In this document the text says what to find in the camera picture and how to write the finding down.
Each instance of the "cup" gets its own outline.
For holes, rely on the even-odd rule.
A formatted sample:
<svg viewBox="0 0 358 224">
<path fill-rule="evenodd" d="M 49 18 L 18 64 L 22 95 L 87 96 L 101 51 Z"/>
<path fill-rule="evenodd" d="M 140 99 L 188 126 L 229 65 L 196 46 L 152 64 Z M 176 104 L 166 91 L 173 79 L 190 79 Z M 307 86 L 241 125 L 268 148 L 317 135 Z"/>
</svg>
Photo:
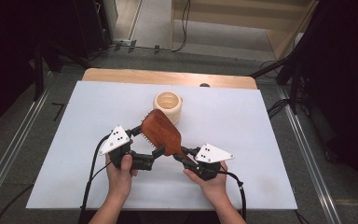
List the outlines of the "cup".
<svg viewBox="0 0 358 224">
<path fill-rule="evenodd" d="M 172 91 L 159 93 L 153 101 L 153 107 L 161 110 L 173 125 L 176 125 L 180 120 L 182 104 L 182 97 Z"/>
</svg>

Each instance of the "white paper sheet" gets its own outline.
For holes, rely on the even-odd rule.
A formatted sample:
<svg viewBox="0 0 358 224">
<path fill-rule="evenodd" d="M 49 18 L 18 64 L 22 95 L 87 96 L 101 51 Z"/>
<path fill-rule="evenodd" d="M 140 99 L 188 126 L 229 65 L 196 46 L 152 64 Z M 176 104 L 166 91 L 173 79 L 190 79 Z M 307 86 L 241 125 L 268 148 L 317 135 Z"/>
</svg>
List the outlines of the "white paper sheet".
<svg viewBox="0 0 358 224">
<path fill-rule="evenodd" d="M 79 208 L 99 141 L 118 124 L 124 129 L 140 125 L 162 91 L 175 91 L 184 99 L 176 126 L 182 146 L 209 143 L 235 156 L 227 165 L 244 182 L 248 209 L 296 209 L 260 91 L 88 81 L 76 84 L 27 208 Z M 133 150 L 151 154 L 153 148 L 143 137 L 133 141 Z M 99 157 L 95 171 L 103 166 L 104 157 Z M 124 209 L 213 209 L 183 169 L 173 157 L 158 158 L 152 171 L 133 178 Z M 229 176 L 227 191 L 240 209 L 240 191 Z M 99 208 L 106 192 L 103 171 L 92 181 L 88 208 Z"/>
</svg>

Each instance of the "person's left hand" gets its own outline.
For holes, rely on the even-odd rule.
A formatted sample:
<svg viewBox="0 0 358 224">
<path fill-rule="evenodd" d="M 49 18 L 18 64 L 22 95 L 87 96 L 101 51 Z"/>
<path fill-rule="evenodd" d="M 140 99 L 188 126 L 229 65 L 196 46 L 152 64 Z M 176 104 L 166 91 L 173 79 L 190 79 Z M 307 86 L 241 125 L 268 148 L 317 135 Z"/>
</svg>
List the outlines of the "person's left hand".
<svg viewBox="0 0 358 224">
<path fill-rule="evenodd" d="M 109 155 L 106 154 L 105 163 L 110 162 Z M 121 169 L 115 167 L 113 163 L 106 166 L 107 177 L 109 179 L 108 198 L 125 202 L 131 192 L 132 177 L 137 176 L 137 170 L 131 170 L 132 156 L 125 155 L 121 160 Z"/>
</svg>

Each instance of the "cable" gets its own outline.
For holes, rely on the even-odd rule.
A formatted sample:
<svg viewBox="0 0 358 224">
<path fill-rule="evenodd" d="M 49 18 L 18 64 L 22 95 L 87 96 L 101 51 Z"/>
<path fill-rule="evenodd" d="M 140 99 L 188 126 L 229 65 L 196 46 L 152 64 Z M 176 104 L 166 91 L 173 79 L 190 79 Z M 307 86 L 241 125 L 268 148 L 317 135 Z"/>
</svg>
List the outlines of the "cable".
<svg viewBox="0 0 358 224">
<path fill-rule="evenodd" d="M 265 61 L 265 62 L 261 63 L 260 66 L 258 66 L 258 69 L 260 70 L 265 63 L 276 63 L 277 65 L 282 66 L 281 64 L 279 64 L 278 61 Z M 269 76 L 267 76 L 267 74 L 264 74 L 263 76 L 265 76 L 265 77 L 267 77 L 267 78 L 275 78 L 275 77 L 269 77 Z"/>
<path fill-rule="evenodd" d="M 282 99 L 275 103 L 270 109 L 267 110 L 269 119 L 272 119 L 278 114 L 285 106 L 291 103 L 290 99 Z"/>
<path fill-rule="evenodd" d="M 4 213 L 7 211 L 7 209 L 14 203 L 16 202 L 25 192 L 27 192 L 29 189 L 33 188 L 34 187 L 34 181 L 27 187 L 25 188 L 20 194 L 18 194 L 14 199 L 12 199 L 10 201 L 10 203 L 8 203 L 5 208 L 1 211 L 0 213 L 0 221 L 1 221 L 1 218 L 2 216 L 4 215 Z"/>
<path fill-rule="evenodd" d="M 92 58 L 90 58 L 90 59 L 87 60 L 87 63 L 91 63 L 92 61 L 94 61 L 95 59 L 97 59 L 98 57 L 100 57 L 102 53 L 103 53 L 103 51 L 99 51 L 99 52 L 95 53 Z M 75 62 L 73 62 L 73 61 L 70 61 L 70 62 L 69 62 L 69 61 L 67 61 L 66 59 L 68 59 L 68 57 L 65 57 L 65 56 L 60 57 L 61 62 L 63 62 L 64 64 L 74 64 L 74 63 L 75 63 Z"/>
<path fill-rule="evenodd" d="M 79 220 L 77 223 L 83 223 L 85 221 L 85 211 L 86 211 L 86 206 L 87 206 L 87 199 L 89 198 L 89 193 L 90 193 L 90 188 L 91 188 L 91 181 L 92 179 L 101 172 L 101 170 L 103 170 L 107 165 L 104 166 L 103 169 L 99 170 L 97 172 L 97 174 L 94 174 L 94 167 L 95 167 L 95 162 L 97 161 L 97 155 L 98 155 L 98 150 L 100 149 L 101 145 L 103 144 L 103 142 L 109 138 L 108 134 L 107 136 L 105 136 L 103 139 L 101 139 L 100 143 L 98 144 L 98 146 L 95 148 L 95 152 L 94 152 L 94 157 L 92 158 L 92 164 L 91 164 L 91 170 L 89 172 L 89 182 L 87 182 L 86 185 L 86 189 L 84 192 L 84 197 L 83 197 L 83 203 L 81 205 L 81 210 L 80 210 L 80 216 L 79 216 Z"/>
<path fill-rule="evenodd" d="M 152 50 L 158 50 L 158 51 L 166 51 L 166 52 L 177 52 L 180 51 L 182 48 L 185 47 L 186 45 L 186 41 L 187 41 L 187 23 L 188 23 L 188 15 L 190 14 L 190 5 L 191 2 L 190 0 L 187 0 L 185 8 L 183 10 L 183 14 L 182 14 L 182 30 L 183 30 L 183 42 L 182 45 L 178 48 L 178 49 L 156 49 L 156 48 L 149 48 L 149 47 L 136 47 L 136 46 L 125 46 L 125 45 L 114 45 L 112 46 L 112 48 L 108 48 L 105 50 L 100 51 L 99 53 L 108 51 L 110 49 L 120 49 L 120 48 L 128 48 L 128 49 L 152 49 Z"/>
<path fill-rule="evenodd" d="M 245 197 L 245 191 L 243 190 L 243 182 L 241 182 L 240 179 L 236 175 L 232 174 L 231 172 L 215 171 L 211 169 L 203 169 L 203 170 L 208 172 L 217 172 L 218 174 L 222 174 L 222 175 L 229 175 L 237 181 L 237 185 L 238 188 L 240 189 L 241 200 L 242 200 L 241 216 L 243 220 L 246 221 L 246 197 Z"/>
<path fill-rule="evenodd" d="M 188 15 L 190 14 L 190 5 L 191 5 L 190 0 L 187 0 L 187 3 L 185 5 L 185 8 L 184 8 L 183 14 L 182 14 L 182 29 L 183 29 L 183 35 L 184 35 L 182 45 L 178 49 L 173 50 L 173 52 L 181 50 L 186 45 L 186 41 L 187 41 L 187 22 L 188 22 Z M 186 9 L 187 9 L 187 15 L 186 15 L 186 25 L 185 25 L 184 20 L 185 20 Z"/>
<path fill-rule="evenodd" d="M 304 220 L 305 222 L 307 222 L 308 224 L 310 224 L 303 216 L 301 216 L 301 214 L 298 212 L 298 210 L 295 210 L 295 213 L 296 213 L 296 216 L 297 216 L 297 218 L 298 218 L 298 221 L 299 221 L 301 224 L 304 223 L 303 220 Z"/>
<path fill-rule="evenodd" d="M 297 94 L 299 95 L 299 97 L 297 97 L 296 100 L 300 104 L 300 109 L 304 112 L 306 116 L 309 116 L 310 115 L 310 106 L 308 104 L 309 95 L 305 90 L 305 81 L 302 77 L 298 81 Z"/>
</svg>

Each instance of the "wooden table edge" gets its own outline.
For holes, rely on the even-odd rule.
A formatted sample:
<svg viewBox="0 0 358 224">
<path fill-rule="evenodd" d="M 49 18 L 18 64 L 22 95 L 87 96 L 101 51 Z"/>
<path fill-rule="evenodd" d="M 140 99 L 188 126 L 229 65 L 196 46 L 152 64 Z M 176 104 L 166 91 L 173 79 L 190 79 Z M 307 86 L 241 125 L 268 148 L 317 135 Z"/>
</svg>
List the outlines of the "wooden table edge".
<svg viewBox="0 0 358 224">
<path fill-rule="evenodd" d="M 255 79 L 252 77 L 134 69 L 90 68 L 86 70 L 82 80 L 180 86 L 199 86 L 206 83 L 217 88 L 257 90 Z"/>
</svg>

